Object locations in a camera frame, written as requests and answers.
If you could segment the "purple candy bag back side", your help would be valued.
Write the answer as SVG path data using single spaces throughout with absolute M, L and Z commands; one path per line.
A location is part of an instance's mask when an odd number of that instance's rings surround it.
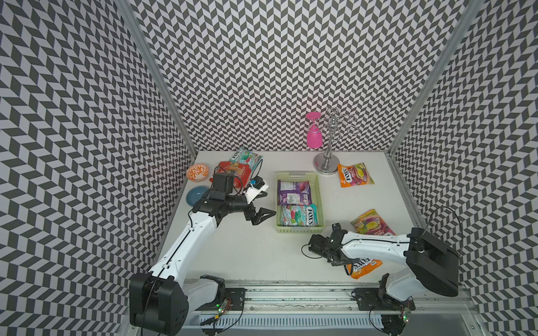
M 277 184 L 277 204 L 286 205 L 311 205 L 312 195 L 308 181 L 283 181 Z

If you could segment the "teal Fox's mint candy bag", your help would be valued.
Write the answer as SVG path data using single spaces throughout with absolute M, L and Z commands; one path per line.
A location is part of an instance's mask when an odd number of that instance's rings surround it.
M 318 227 L 317 207 L 311 205 L 286 205 L 282 208 L 281 226 Z

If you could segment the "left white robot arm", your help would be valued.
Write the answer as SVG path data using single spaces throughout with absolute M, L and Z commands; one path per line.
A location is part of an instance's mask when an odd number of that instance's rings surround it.
M 247 183 L 244 191 L 232 193 L 235 175 L 215 173 L 207 189 L 187 214 L 188 223 L 170 249 L 148 271 L 135 274 L 129 284 L 130 325 L 158 335 L 176 335 L 187 316 L 201 307 L 217 311 L 208 320 L 215 325 L 231 309 L 222 278 L 204 275 L 186 284 L 186 275 L 200 249 L 221 221 L 242 213 L 252 225 L 274 217 L 276 212 L 256 208 L 253 201 L 266 197 L 268 185 L 260 176 Z

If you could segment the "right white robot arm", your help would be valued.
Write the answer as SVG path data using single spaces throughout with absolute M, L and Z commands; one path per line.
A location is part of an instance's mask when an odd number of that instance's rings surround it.
M 413 228 L 407 235 L 363 235 L 336 223 L 330 236 L 313 235 L 307 247 L 332 266 L 352 265 L 361 259 L 403 265 L 380 280 L 375 296 L 385 307 L 403 304 L 426 291 L 449 298 L 459 294 L 458 252 L 422 228 Z

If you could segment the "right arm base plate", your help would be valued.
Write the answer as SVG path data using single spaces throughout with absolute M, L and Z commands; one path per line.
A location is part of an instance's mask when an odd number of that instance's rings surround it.
M 398 301 L 388 295 L 384 288 L 356 288 L 351 292 L 360 311 L 383 310 L 403 312 L 405 309 L 416 310 L 413 298 Z

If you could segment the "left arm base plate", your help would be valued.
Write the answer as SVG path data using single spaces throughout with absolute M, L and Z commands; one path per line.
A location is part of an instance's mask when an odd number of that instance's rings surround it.
M 198 311 L 216 312 L 219 308 L 228 307 L 228 311 L 240 312 L 245 306 L 246 292 L 246 288 L 227 288 L 213 302 L 199 307 Z

